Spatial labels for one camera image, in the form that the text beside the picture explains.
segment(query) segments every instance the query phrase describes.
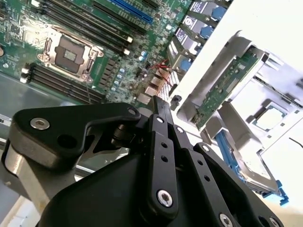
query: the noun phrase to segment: dimm slot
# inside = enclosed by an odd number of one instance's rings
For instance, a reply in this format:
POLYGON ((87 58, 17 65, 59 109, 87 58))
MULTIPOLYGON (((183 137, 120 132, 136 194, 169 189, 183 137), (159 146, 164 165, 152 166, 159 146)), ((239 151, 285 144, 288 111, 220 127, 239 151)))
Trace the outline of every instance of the dimm slot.
POLYGON ((60 16, 58 16, 57 14, 55 14, 53 11, 48 10, 48 9, 44 9, 43 13, 45 15, 47 15, 48 17, 50 17, 51 19, 59 22, 62 25, 65 25, 75 31, 77 31, 78 33, 86 36, 87 38, 91 39, 93 42, 98 43, 102 46, 107 47, 108 49, 118 53, 118 54, 123 54, 124 49, 122 48, 118 48, 117 46, 113 46, 110 43, 108 43, 106 40, 98 37, 98 35, 92 34, 91 32, 89 32, 88 30, 86 30, 83 26, 79 26, 77 27, 76 25, 73 24, 72 21, 70 20, 64 20, 62 19, 60 16))
POLYGON ((147 15, 146 13, 143 13, 142 11, 138 10, 137 8, 133 7, 132 5, 128 4, 123 0, 110 0, 110 1, 120 6, 121 8, 127 10, 129 13, 145 21, 148 24, 151 24, 153 21, 151 16, 147 15))
POLYGON ((55 90, 81 103, 101 103, 105 97, 91 88, 77 84, 36 64, 30 65, 30 78, 34 83, 55 90))
POLYGON ((154 10, 157 10, 159 8, 159 5, 152 0, 142 0, 142 3, 146 4, 147 6, 149 6, 154 10))
MULTIPOLYGON (((82 84, 78 84, 76 82, 73 82, 73 81, 71 81, 71 80, 69 80, 69 79, 67 79, 67 78, 65 78, 65 77, 47 69, 47 68, 45 68, 45 67, 39 66, 39 65, 34 63, 34 64, 32 64, 32 69, 34 71, 41 72, 41 73, 45 74, 46 76, 48 76, 52 79, 59 80, 59 81, 65 83, 67 85, 73 86, 76 89, 87 92, 86 86, 84 86, 82 84)), ((98 98, 100 97, 100 93, 98 93, 98 92, 96 92, 96 91, 94 91, 90 88, 89 88, 89 90, 90 90, 91 95, 93 95, 95 97, 98 97, 98 98)))
POLYGON ((95 29, 97 31, 98 30, 102 31, 102 32, 99 32, 99 35, 103 36, 104 38, 106 37, 106 35, 108 35, 107 38, 108 38, 108 41, 110 41, 110 42, 113 42, 113 43, 122 42, 124 45, 130 43, 128 41, 128 39, 130 37, 127 37, 127 38, 122 37, 122 36, 118 35, 117 32, 111 31, 110 29, 107 29, 107 28, 97 24, 96 22, 85 18, 85 16, 66 8, 64 5, 50 3, 50 2, 46 2, 45 5, 48 9, 57 12, 62 17, 68 18, 69 20, 72 20, 75 22, 77 21, 78 23, 81 23, 84 26, 90 26, 92 29, 95 29))
POLYGON ((64 89, 67 89, 68 91, 71 91, 75 94, 78 94, 80 96, 83 97, 90 97, 91 100, 95 100, 96 102, 100 101, 100 95, 97 96, 95 94, 93 94, 91 91, 86 90, 86 87, 83 86, 83 88, 77 88, 74 83, 65 83, 64 81, 54 78, 54 77, 49 77, 49 75, 44 74, 43 72, 37 71, 37 70, 33 70, 32 71, 32 75, 34 75, 33 79, 38 79, 38 78, 42 78, 44 80, 47 80, 51 83, 56 84, 57 86, 60 86, 64 89))
POLYGON ((52 3, 60 8, 65 9, 66 11, 74 14, 77 17, 81 17, 82 20, 87 21, 88 23, 94 23, 95 26, 101 26, 101 28, 105 28, 107 30, 110 30, 112 32, 113 35, 119 35, 121 37, 124 37, 126 40, 129 38, 129 34, 126 33, 125 31, 118 29, 116 27, 113 27, 112 24, 108 23, 107 21, 105 21, 102 18, 96 17, 94 14, 88 12, 87 10, 81 8, 80 6, 78 6, 77 4, 71 2, 71 1, 57 1, 57 0, 47 0, 46 3, 52 3))
POLYGON ((81 97, 81 96, 78 96, 77 94, 73 93, 73 92, 70 92, 68 91, 67 89, 64 89, 52 82, 49 82, 49 81, 46 81, 45 79, 42 79, 42 78, 38 78, 38 79, 33 79, 33 82, 35 84, 38 84, 42 87, 45 87, 45 88, 48 88, 50 90, 53 90, 61 95, 64 95, 64 96, 67 96, 77 102, 80 102, 80 103, 83 103, 83 104, 97 104, 98 102, 96 101, 89 101, 89 98, 85 98, 85 97, 81 97))
POLYGON ((126 18, 120 16, 119 14, 117 14, 113 10, 111 10, 110 8, 101 5, 99 2, 94 1, 93 2, 93 7, 95 7, 96 9, 100 10, 103 13, 106 13, 107 15, 112 17, 113 19, 125 24, 126 26, 129 26, 131 29, 133 29, 137 33, 139 33, 141 35, 146 34, 146 30, 144 28, 142 28, 142 27, 136 25, 135 23, 127 20, 126 18))

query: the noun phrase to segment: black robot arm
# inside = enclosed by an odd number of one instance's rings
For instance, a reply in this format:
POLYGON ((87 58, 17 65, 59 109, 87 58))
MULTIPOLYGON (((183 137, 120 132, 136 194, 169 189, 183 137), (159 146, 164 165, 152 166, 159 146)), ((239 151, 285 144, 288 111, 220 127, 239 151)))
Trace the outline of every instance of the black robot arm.
POLYGON ((33 201, 39 227, 283 227, 208 145, 190 144, 166 102, 149 107, 22 110, 2 178, 33 201), (75 182, 80 159, 120 147, 129 155, 75 182))

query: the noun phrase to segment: green circuit board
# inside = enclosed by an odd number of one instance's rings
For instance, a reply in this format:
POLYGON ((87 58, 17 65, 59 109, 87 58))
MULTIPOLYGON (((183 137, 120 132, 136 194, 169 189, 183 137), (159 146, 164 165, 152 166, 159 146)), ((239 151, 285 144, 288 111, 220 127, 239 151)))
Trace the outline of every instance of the green circuit board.
MULTIPOLYGON (((128 55, 116 53, 106 45, 95 43, 94 40, 56 21, 47 14, 39 13, 38 11, 43 9, 42 5, 45 2, 47 0, 0 1, 0 45, 4 50, 4 55, 0 57, 0 71, 8 76, 20 79, 22 69, 26 64, 36 63, 49 67, 50 64, 41 61, 41 55, 49 38, 50 27, 56 27, 66 34, 71 34, 95 44, 100 47, 103 54, 103 56, 98 56, 95 59, 91 67, 89 80, 84 82, 74 80, 61 71, 56 71, 57 74, 103 94, 106 102, 133 103, 134 98, 148 86, 153 77, 152 72, 155 69, 148 68, 146 65, 152 66, 167 58, 166 48, 189 9, 192 0, 154 0, 159 5, 157 9, 148 7, 142 0, 124 1, 152 17, 152 23, 146 23, 135 17, 124 8, 114 4, 113 1, 97 0, 120 17, 145 29, 146 33, 144 35, 133 32, 125 24, 93 7, 93 0, 74 0, 72 2, 56 0, 56 2, 65 4, 74 12, 79 13, 79 15, 86 16, 90 14, 95 18, 100 18, 112 28, 121 31, 124 37, 125 35, 131 37, 133 41, 127 46, 128 55), (110 75, 101 84, 109 63, 113 65, 110 67, 110 75)), ((65 97, 55 91, 49 91, 48 88, 39 84, 31 83, 31 86, 65 97)))
POLYGON ((233 60, 231 66, 206 94, 204 102, 197 109, 197 114, 193 118, 193 122, 198 129, 201 129, 207 123, 232 90, 259 61, 259 58, 254 55, 252 50, 249 49, 241 58, 238 57, 233 60))

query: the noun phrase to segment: metal screw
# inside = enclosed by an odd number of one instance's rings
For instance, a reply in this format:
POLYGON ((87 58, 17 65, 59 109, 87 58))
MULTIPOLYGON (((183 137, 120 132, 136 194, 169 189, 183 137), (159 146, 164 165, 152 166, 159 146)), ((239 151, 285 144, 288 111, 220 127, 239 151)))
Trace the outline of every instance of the metal screw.
POLYGON ((180 133, 184 133, 183 129, 181 129, 179 126, 177 126, 177 130, 178 130, 178 132, 180 132, 180 133))
POLYGON ((277 223, 277 221, 274 220, 272 217, 270 217, 269 220, 271 221, 271 223, 273 223, 273 225, 274 225, 275 227, 280 227, 280 225, 277 223))
POLYGON ((220 214, 219 218, 224 227, 233 227, 232 221, 225 214, 220 214))
POLYGON ((34 129, 38 129, 38 130, 46 130, 49 128, 50 124, 46 119, 43 118, 34 118, 30 121, 30 125, 34 128, 34 129))
POLYGON ((128 109, 128 112, 132 115, 136 115, 136 111, 135 110, 132 110, 132 109, 128 109))
POLYGON ((158 191, 157 198, 164 207, 172 206, 172 197, 167 191, 165 190, 158 191))
POLYGON ((208 147, 207 147, 207 146, 205 146, 205 145, 202 145, 202 149, 203 149, 205 152, 209 152, 208 147))
POLYGON ((164 121, 163 121, 162 118, 160 118, 160 117, 157 117, 157 120, 158 120, 159 122, 161 122, 161 123, 164 123, 164 121))

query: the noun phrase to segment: cpu socket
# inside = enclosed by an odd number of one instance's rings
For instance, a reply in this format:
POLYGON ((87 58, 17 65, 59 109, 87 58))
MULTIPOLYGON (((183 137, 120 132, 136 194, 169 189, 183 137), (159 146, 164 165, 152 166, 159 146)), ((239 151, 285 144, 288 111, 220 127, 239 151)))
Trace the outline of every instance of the cpu socket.
POLYGON ((45 66, 80 82, 93 82, 91 69, 97 57, 103 57, 102 48, 60 27, 49 27, 43 54, 38 59, 45 66))

